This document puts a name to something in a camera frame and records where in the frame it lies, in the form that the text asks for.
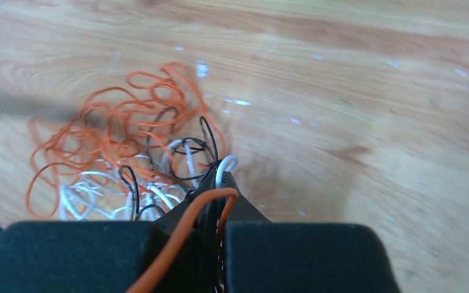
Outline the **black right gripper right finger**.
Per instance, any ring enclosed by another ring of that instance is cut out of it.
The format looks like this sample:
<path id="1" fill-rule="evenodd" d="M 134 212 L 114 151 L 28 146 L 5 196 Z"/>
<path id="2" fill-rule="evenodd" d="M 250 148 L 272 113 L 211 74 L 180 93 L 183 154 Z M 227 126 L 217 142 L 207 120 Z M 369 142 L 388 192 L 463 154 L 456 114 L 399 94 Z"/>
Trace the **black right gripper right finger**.
<path id="1" fill-rule="evenodd" d="M 244 196 L 218 265 L 225 292 L 399 292 L 383 242 L 356 223 L 274 223 Z"/>

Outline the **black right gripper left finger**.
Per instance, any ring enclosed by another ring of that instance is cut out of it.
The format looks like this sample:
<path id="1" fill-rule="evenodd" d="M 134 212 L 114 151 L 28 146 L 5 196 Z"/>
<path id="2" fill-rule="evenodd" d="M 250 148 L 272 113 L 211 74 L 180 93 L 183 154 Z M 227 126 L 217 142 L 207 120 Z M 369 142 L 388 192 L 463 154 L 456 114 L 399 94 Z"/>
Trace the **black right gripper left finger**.
<path id="1" fill-rule="evenodd" d="M 0 292 L 126 292 L 149 268 L 186 208 L 218 187 L 213 174 L 153 222 L 20 222 L 0 232 Z M 206 205 L 156 292 L 211 292 L 219 203 Z"/>

